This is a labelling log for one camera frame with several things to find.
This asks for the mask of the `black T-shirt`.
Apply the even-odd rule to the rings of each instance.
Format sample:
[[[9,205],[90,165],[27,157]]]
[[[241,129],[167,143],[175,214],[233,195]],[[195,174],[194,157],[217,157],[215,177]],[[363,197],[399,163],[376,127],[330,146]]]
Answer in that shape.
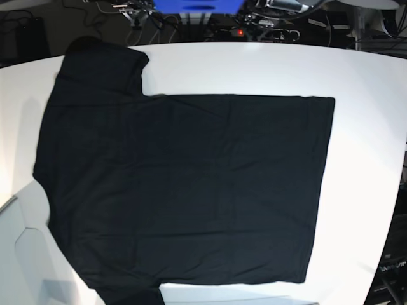
[[[148,97],[148,61],[92,37],[67,49],[33,170],[63,255],[106,304],[162,304],[163,283],[303,283],[335,100]]]

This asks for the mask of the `black power strip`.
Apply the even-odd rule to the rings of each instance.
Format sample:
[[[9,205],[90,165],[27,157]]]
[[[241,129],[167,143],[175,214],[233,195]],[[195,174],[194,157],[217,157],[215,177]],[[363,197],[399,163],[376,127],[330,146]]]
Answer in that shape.
[[[300,32],[292,29],[274,28],[243,28],[232,27],[213,30],[204,39],[205,42],[235,41],[235,42],[266,42],[266,43],[294,43],[300,40]]]

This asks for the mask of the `blue plastic bin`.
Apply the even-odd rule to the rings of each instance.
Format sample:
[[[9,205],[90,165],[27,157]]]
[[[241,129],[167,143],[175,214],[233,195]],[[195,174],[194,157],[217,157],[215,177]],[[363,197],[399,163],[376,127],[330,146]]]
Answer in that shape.
[[[156,9],[171,13],[222,13],[235,14],[244,0],[155,0]]]

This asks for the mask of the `black equipment rack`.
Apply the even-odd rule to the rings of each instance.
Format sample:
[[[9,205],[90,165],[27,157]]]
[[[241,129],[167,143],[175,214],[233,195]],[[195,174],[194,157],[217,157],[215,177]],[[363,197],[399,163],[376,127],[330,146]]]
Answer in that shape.
[[[406,184],[401,184],[366,304],[406,304]]]

